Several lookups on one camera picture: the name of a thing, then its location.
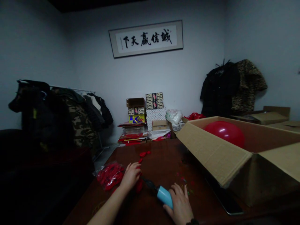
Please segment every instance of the picture frame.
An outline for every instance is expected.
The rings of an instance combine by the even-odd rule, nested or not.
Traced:
[[[183,49],[182,20],[108,32],[114,58]]]

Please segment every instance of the hand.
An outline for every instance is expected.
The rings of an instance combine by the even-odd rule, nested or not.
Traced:
[[[174,189],[169,190],[173,201],[173,210],[167,205],[163,205],[163,208],[176,225],[186,225],[194,218],[190,202],[188,201],[187,186],[184,186],[184,193],[181,187],[176,183],[171,187]]]
[[[121,181],[120,188],[129,192],[134,187],[134,185],[140,178],[140,173],[142,172],[141,169],[137,169],[138,166],[141,166],[141,164],[137,162],[133,164],[129,163]]]

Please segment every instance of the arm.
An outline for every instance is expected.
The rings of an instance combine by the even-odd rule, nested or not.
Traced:
[[[127,196],[128,192],[134,187],[138,179],[140,178],[140,169],[137,169],[137,162],[129,164],[126,168],[124,177],[120,186],[101,207],[101,209],[94,215],[94,217],[88,222],[87,225],[111,225],[113,224],[117,213]]]

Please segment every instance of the balloon pump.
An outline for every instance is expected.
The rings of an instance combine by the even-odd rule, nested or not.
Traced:
[[[169,191],[167,191],[163,186],[155,186],[154,183],[150,180],[147,180],[142,177],[144,182],[147,184],[149,188],[155,191],[155,194],[159,200],[161,200],[164,204],[169,206],[173,210],[173,202]]]

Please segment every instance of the red balloon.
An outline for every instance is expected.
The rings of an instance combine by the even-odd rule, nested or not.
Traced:
[[[244,147],[245,136],[240,128],[232,123],[216,121],[208,124],[204,130],[240,148]]]

